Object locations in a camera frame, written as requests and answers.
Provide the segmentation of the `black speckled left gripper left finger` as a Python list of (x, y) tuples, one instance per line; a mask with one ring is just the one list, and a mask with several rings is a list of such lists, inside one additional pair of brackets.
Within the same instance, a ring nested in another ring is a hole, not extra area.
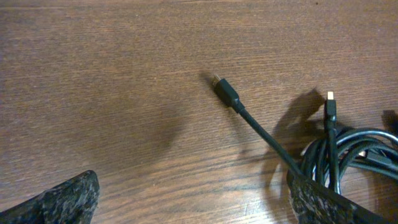
[(99, 196), (97, 175), (87, 170), (1, 212), (1, 223), (90, 223)]

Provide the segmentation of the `black speckled left gripper right finger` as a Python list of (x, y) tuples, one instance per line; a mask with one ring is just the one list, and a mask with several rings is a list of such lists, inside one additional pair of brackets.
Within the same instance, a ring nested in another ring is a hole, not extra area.
[(299, 223), (389, 223), (306, 176), (289, 171), (287, 183), (289, 201)]

